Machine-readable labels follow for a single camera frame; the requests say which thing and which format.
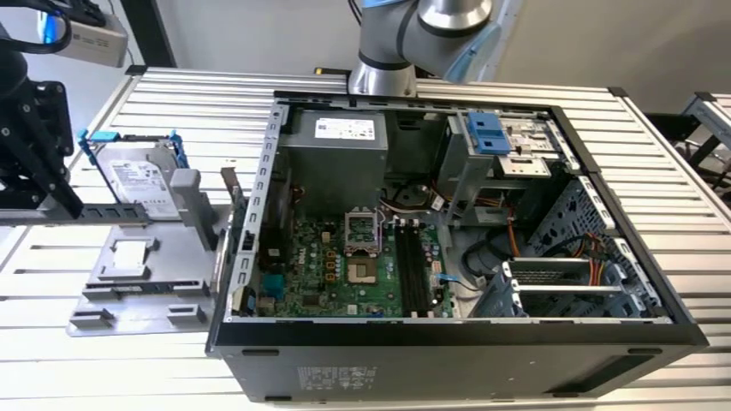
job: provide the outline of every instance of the ram slot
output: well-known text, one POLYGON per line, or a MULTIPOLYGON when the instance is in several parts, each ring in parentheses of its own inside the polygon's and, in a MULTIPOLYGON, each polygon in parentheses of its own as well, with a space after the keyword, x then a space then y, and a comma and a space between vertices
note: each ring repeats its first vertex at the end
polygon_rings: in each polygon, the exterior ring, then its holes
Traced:
POLYGON ((419 228, 395 228, 397 264, 402 284, 402 305, 405 317, 426 317, 430 309, 426 282, 426 260, 422 252, 419 228))

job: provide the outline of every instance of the aluminum table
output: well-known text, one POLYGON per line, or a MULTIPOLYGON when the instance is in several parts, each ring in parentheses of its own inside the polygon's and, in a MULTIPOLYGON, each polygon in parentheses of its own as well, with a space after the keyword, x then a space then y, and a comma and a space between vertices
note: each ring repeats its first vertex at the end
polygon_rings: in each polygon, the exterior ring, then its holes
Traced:
MULTIPOLYGON (((346 92, 346 79, 150 68, 126 77, 90 132, 178 129, 211 202, 229 202, 219 169, 235 166, 251 185, 274 90, 346 92)), ((603 88, 454 86, 438 80, 422 80, 418 92, 425 98, 563 107, 711 346, 598 400, 281 407, 731 409, 731 215, 633 101, 603 88)), ((84 202, 112 200, 84 157, 74 161, 71 183, 84 202)), ((0 247, 0 409, 270 409, 249 403, 225 362, 206 357, 204 333, 67 337, 68 315, 108 230, 18 228, 0 247)))

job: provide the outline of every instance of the motherboard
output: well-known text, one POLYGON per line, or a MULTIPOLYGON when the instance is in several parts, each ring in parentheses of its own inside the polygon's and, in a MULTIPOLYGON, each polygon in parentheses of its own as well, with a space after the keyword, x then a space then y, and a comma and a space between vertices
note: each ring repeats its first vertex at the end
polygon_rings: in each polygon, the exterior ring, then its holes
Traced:
POLYGON ((350 221, 349 218, 295 219, 289 263, 281 272, 267 272, 263 278, 259 315, 281 318, 453 316, 450 287, 441 284, 438 278, 445 264, 434 226, 409 227, 411 244, 401 241, 407 230, 398 221, 379 222, 373 235, 366 217, 363 214, 350 221), (377 246, 349 247, 371 243, 377 246), (413 313, 415 299, 422 301, 421 313, 413 313))

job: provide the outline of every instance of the power supply label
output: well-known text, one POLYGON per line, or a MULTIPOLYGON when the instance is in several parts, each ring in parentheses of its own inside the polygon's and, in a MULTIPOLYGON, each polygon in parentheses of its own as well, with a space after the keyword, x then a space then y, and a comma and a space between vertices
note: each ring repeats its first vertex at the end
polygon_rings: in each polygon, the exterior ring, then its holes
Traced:
POLYGON ((349 118, 319 118, 315 125, 315 138, 375 140, 377 122, 349 118))

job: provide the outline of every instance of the white wall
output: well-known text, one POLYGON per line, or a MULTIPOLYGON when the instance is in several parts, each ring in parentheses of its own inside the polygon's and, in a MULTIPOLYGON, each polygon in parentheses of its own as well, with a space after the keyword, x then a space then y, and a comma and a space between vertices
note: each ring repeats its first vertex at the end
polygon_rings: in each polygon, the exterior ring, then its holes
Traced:
MULTIPOLYGON (((158 0, 179 66, 306 74, 351 68, 346 0, 158 0)), ((623 86, 645 110, 731 91, 730 0, 523 0, 497 80, 623 86)))
MULTIPOLYGON (((110 3, 106 0, 96 2, 107 13, 110 3)), ((131 34, 130 24, 124 16, 119 0, 114 0, 115 12, 131 34)), ((0 9, 0 21, 6 30, 16 39, 38 42, 36 12, 31 9, 0 9)), ((131 36, 131 54, 138 64, 143 63, 138 44, 131 36)), ((94 63, 86 63, 55 55, 26 55, 28 61, 28 78, 35 81, 55 80, 64 83, 68 90, 68 110, 74 131, 84 129, 96 116, 102 105, 115 90, 124 76, 124 70, 131 64, 130 57, 123 68, 111 68, 94 63)))
POLYGON ((179 67, 311 74, 351 69, 361 30, 346 0, 158 0, 179 67))
POLYGON ((731 92, 731 1, 525 0, 497 80, 622 86, 643 110, 731 92))

